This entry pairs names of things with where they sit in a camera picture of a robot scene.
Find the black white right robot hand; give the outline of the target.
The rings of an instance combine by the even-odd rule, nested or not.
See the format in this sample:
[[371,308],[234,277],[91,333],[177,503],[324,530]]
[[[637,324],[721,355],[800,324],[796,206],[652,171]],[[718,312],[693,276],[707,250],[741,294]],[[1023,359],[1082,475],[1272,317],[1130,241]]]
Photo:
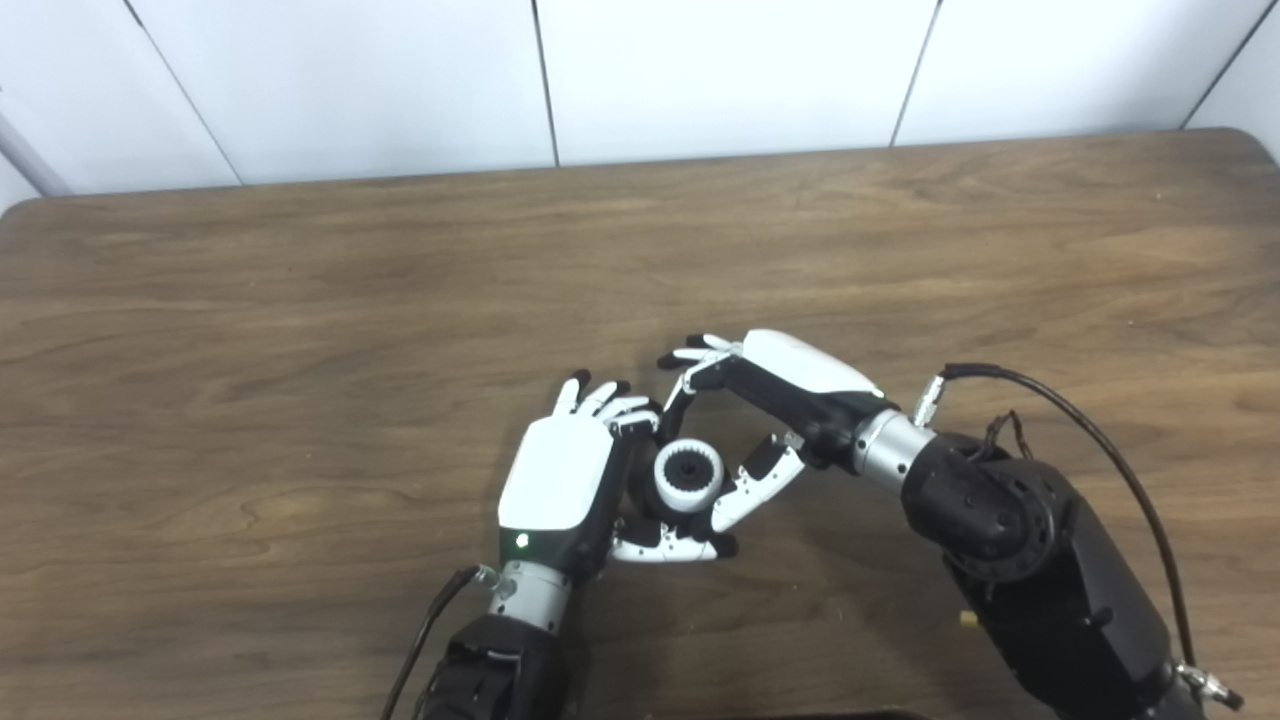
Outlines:
[[896,410],[884,392],[846,363],[780,331],[749,331],[740,341],[691,334],[660,356],[662,370],[678,373],[660,414],[659,437],[671,441],[696,396],[726,389],[788,429],[759,445],[769,468],[744,466],[710,507],[687,528],[699,541],[723,536],[773,500],[806,468],[851,466],[859,434],[878,415]]

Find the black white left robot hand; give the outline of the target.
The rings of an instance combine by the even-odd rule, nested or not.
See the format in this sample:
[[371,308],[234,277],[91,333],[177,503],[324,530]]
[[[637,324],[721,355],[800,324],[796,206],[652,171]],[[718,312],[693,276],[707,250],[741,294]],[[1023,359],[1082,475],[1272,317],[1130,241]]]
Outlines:
[[611,561],[735,559],[733,536],[689,532],[727,486],[721,456],[699,439],[662,441],[658,425],[653,402],[626,382],[591,387],[588,372],[573,373],[550,413],[524,432],[506,478],[497,506],[502,571],[541,569],[577,584]]

